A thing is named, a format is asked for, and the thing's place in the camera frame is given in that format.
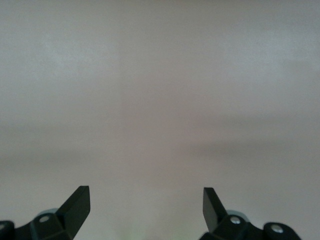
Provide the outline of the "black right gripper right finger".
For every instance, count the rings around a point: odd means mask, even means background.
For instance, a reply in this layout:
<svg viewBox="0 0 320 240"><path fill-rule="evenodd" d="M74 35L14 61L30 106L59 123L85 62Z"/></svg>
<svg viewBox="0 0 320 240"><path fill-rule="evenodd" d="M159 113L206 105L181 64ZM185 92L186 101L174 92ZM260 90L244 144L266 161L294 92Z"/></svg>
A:
<svg viewBox="0 0 320 240"><path fill-rule="evenodd" d="M202 213L208 232L202 240L299 240L300 236L288 225L267 222L260 229L239 211L226 210L212 187L203 189Z"/></svg>

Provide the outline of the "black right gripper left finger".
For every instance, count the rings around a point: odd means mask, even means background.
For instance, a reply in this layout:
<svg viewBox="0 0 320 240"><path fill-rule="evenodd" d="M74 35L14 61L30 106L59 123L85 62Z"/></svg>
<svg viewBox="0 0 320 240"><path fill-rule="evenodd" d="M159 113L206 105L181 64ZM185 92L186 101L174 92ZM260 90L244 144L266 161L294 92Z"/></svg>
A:
<svg viewBox="0 0 320 240"><path fill-rule="evenodd" d="M59 207L40 212L30 222L15 227L0 222L2 240L73 240L90 213L90 188L79 186Z"/></svg>

